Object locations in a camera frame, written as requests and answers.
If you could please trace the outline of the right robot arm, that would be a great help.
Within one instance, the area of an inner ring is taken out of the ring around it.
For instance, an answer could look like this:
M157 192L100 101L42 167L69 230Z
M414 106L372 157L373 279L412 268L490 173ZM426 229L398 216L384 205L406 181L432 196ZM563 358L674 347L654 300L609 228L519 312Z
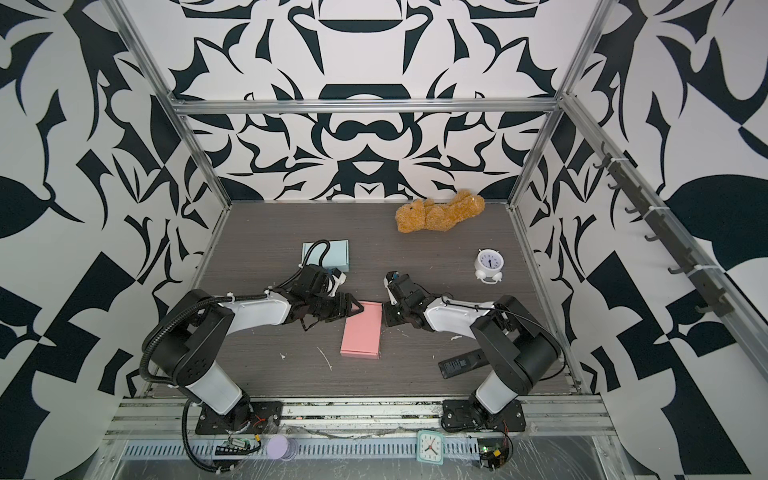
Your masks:
M449 332L477 341L491 372L474 391L471 402L495 415L528 394L562 354L555 337L510 295L496 302L471 303L431 293L409 275L391 271L384 286L389 326L410 324L429 332Z

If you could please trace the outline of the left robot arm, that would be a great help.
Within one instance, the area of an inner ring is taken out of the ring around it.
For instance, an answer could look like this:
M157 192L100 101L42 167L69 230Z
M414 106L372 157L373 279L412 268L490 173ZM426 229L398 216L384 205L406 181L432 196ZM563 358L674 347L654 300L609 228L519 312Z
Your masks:
M303 322L345 319L364 310L341 291L343 271L322 259L303 257L287 280L261 293L213 296L187 292L142 343L139 373L149 384L181 391L187 398L182 418L192 406L227 434L239 434L259 422L249 395L218 364L226 338L242 330Z

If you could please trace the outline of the light blue paper box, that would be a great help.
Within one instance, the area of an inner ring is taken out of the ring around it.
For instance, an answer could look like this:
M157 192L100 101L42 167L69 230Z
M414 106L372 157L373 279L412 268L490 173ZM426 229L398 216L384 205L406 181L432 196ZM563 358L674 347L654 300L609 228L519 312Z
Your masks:
M350 270L350 252L348 240L331 240L330 246L323 243L312 248L312 242L302 245L301 260L303 264L322 265L326 269L338 269L341 272Z

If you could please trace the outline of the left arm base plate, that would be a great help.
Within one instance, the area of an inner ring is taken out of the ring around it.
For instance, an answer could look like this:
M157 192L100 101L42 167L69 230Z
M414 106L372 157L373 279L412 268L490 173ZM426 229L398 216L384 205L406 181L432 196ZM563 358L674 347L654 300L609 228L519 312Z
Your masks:
M204 404L195 426L197 435L260 435L279 430L284 404L280 401L238 402L227 414Z

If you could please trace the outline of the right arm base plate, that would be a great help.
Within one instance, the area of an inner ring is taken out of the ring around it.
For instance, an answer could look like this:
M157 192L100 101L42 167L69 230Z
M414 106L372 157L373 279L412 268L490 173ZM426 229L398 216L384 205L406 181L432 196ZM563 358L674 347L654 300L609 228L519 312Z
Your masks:
M490 413L476 399L444 400L440 419L441 428L447 432L523 432L527 423L522 405L518 400L508 403L500 412Z

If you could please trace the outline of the pink paper box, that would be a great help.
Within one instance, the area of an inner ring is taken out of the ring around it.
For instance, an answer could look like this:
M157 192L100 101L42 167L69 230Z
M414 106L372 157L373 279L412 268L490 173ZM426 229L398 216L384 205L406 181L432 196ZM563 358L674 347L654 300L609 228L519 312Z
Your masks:
M363 302L364 310L346 319L340 354L342 357L380 358L383 305Z

